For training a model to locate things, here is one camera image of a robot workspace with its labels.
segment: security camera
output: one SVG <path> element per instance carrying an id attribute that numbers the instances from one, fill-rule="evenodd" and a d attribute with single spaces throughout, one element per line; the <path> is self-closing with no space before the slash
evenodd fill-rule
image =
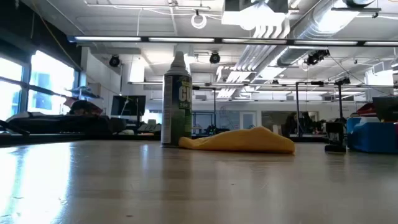
<path id="1" fill-rule="evenodd" d="M 218 62 L 220 62 L 221 57 L 218 55 L 218 52 L 213 52 L 210 55 L 210 63 L 212 64 L 217 64 Z"/>
<path id="2" fill-rule="evenodd" d="M 325 57 L 329 56 L 329 50 L 316 50 L 314 53 L 308 55 L 305 63 L 309 65 L 316 65 L 318 62 L 325 59 Z"/>
<path id="3" fill-rule="evenodd" d="M 120 59 L 118 55 L 112 55 L 111 60 L 109 60 L 109 65 L 111 67 L 117 68 L 120 64 Z"/>

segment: dome camera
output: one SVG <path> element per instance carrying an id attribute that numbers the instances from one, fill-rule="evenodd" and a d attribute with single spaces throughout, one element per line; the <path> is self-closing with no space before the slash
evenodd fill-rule
<path id="1" fill-rule="evenodd" d="M 210 63 L 212 64 L 217 64 L 218 62 L 220 62 L 221 57 L 218 55 L 218 52 L 213 52 L 210 55 Z"/>
<path id="2" fill-rule="evenodd" d="M 112 55 L 111 60 L 109 60 L 109 65 L 111 67 L 116 68 L 116 67 L 119 66 L 119 64 L 120 64 L 119 56 L 118 55 Z"/>

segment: glass door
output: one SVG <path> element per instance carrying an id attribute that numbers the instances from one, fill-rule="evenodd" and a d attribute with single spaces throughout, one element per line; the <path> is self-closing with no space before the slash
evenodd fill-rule
<path id="1" fill-rule="evenodd" d="M 239 120 L 240 129 L 251 129 L 256 126 L 256 112 L 242 111 Z"/>

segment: blue container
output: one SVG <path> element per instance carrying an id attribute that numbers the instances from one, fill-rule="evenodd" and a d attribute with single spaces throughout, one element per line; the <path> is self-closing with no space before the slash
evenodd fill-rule
<path id="1" fill-rule="evenodd" d="M 355 125 L 359 124 L 361 121 L 361 118 L 348 118 L 347 120 L 347 134 L 350 134 L 352 131 L 354 131 Z"/>
<path id="2" fill-rule="evenodd" d="M 392 123 L 357 124 L 352 134 L 348 134 L 348 142 L 348 147 L 363 152 L 398 154 L 396 129 Z"/>

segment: workbench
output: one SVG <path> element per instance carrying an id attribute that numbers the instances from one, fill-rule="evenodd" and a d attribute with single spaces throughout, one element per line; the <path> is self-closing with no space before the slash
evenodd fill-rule
<path id="1" fill-rule="evenodd" d="M 0 223 L 397 223 L 398 157 L 166 149 L 157 141 L 0 148 Z"/>

